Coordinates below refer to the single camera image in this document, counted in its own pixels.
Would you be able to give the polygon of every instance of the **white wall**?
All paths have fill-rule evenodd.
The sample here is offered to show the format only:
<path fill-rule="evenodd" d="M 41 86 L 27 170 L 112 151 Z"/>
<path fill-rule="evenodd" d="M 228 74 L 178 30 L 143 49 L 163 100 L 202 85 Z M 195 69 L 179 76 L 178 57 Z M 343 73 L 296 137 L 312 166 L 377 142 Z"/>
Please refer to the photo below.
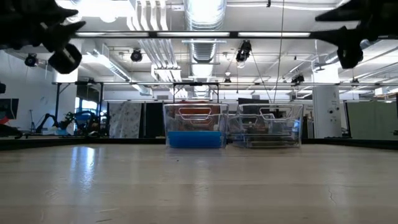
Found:
<path fill-rule="evenodd" d="M 57 86 L 52 84 L 53 73 L 42 68 L 28 68 L 24 61 L 0 51 L 0 82 L 7 85 L 5 94 L 0 98 L 18 98 L 19 106 L 17 119 L 9 124 L 20 130 L 30 130 L 31 118 L 29 110 L 32 110 L 33 121 L 39 125 L 39 119 L 45 114 L 55 113 L 55 99 Z M 60 95 L 60 107 L 58 120 L 68 111 L 74 111 L 76 86 L 68 87 Z M 53 124 L 48 121 L 45 128 Z"/>

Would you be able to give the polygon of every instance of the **ceiling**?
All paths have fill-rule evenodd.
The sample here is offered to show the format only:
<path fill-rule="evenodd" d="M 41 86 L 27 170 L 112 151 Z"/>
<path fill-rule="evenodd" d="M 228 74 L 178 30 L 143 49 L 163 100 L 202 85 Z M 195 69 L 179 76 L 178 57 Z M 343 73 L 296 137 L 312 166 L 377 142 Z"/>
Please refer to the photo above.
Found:
<path fill-rule="evenodd" d="M 114 1 L 117 4 L 128 4 L 128 1 Z M 321 23 L 315 22 L 314 17 L 324 11 L 315 11 L 319 8 L 333 8 L 337 6 L 341 0 L 286 0 L 285 9 L 282 8 L 283 1 L 272 0 L 270 8 L 263 5 L 267 1 L 256 0 L 228 0 L 226 8 L 226 15 L 223 23 L 223 30 L 257 30 L 257 31 L 300 31 L 310 32 L 313 30 L 336 29 L 342 25 L 348 27 L 355 27 L 356 23 Z M 185 14 L 183 11 L 183 0 L 168 0 L 167 1 L 167 23 L 171 30 L 186 30 L 185 29 Z M 116 9 L 102 9 L 97 8 L 99 13 L 112 13 Z M 99 17 L 83 17 L 87 25 L 81 31 L 127 31 L 126 18 L 119 17 L 112 23 L 105 23 Z M 143 53 L 143 60 L 139 63 L 133 63 L 130 60 L 130 54 L 134 48 L 140 48 L 140 44 L 136 39 L 90 39 L 85 40 L 84 44 L 90 43 L 96 47 L 106 44 L 110 49 L 110 57 L 116 61 L 125 71 L 129 72 L 130 76 L 137 81 L 153 82 L 151 77 L 151 61 Z M 232 82 L 255 82 L 261 81 L 260 76 L 264 81 L 268 82 L 282 82 L 286 79 L 290 82 L 295 73 L 289 73 L 291 69 L 304 63 L 299 69 L 299 73 L 304 74 L 306 82 L 311 81 L 312 69 L 310 62 L 304 60 L 313 60 L 319 56 L 322 61 L 325 55 L 333 53 L 337 50 L 334 45 L 322 41 L 315 40 L 279 40 L 279 39 L 254 39 L 251 40 L 252 51 L 246 62 L 244 68 L 237 68 L 234 54 L 237 48 L 241 45 L 242 40 L 228 39 L 225 44 L 219 44 L 217 50 L 216 63 L 213 69 L 212 78 L 209 81 L 218 80 L 223 82 L 225 73 L 230 72 Z M 182 78 L 189 78 L 192 76 L 190 71 L 191 58 L 189 49 L 186 44 L 182 43 L 181 39 L 172 39 L 172 46 L 175 52 L 175 58 L 178 65 L 181 67 Z M 388 50 L 394 49 L 398 46 L 396 40 L 383 40 L 375 45 L 369 47 L 364 51 L 364 62 L 376 57 Z M 353 77 L 360 76 L 364 73 L 375 71 L 392 63 L 398 62 L 398 51 L 392 51 L 382 57 L 379 57 L 363 65 L 358 66 L 353 70 L 342 70 L 339 68 L 340 81 L 349 81 Z M 115 77 L 102 64 L 90 59 L 89 55 L 85 55 L 79 69 L 79 77 L 91 77 L 98 81 L 120 82 L 118 77 Z M 398 82 L 398 72 L 389 71 L 369 77 L 363 82 Z M 126 90 L 130 86 L 112 86 L 112 90 Z M 373 86 L 363 88 L 364 90 L 373 90 Z"/>

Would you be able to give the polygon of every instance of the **red object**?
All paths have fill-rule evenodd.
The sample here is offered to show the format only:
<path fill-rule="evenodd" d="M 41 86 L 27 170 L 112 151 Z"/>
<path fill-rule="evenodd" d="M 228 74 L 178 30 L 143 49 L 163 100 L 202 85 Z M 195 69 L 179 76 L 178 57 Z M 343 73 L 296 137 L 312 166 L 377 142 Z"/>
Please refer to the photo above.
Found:
<path fill-rule="evenodd" d="M 0 119 L 0 124 L 6 124 L 10 119 L 8 119 L 7 116 L 5 116 L 3 119 Z"/>

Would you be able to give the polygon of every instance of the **white column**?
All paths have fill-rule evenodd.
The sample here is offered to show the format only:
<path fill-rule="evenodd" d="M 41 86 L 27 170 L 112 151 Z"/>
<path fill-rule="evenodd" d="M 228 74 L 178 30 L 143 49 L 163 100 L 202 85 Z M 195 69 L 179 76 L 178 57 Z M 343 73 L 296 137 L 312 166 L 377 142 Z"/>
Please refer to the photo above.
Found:
<path fill-rule="evenodd" d="M 84 40 L 73 39 L 70 41 L 71 44 L 75 45 L 79 51 L 81 51 L 81 47 L 83 45 Z M 78 80 L 78 68 L 71 72 L 70 74 L 63 75 L 57 71 L 54 71 L 53 82 L 75 82 Z M 68 112 L 75 112 L 75 98 L 77 92 L 76 85 L 62 85 L 58 108 L 58 121 L 61 121 Z M 68 133 L 73 134 L 73 125 L 69 125 L 67 129 Z"/>
<path fill-rule="evenodd" d="M 315 138 L 342 137 L 340 95 L 336 85 L 313 89 Z"/>

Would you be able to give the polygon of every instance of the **black speaker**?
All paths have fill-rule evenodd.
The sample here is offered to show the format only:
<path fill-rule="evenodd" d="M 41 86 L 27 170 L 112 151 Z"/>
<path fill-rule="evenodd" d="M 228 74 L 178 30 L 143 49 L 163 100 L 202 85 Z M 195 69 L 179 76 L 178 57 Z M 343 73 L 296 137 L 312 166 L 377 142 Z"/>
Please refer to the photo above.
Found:
<path fill-rule="evenodd" d="M 0 83 L 0 94 L 6 93 L 6 84 Z"/>

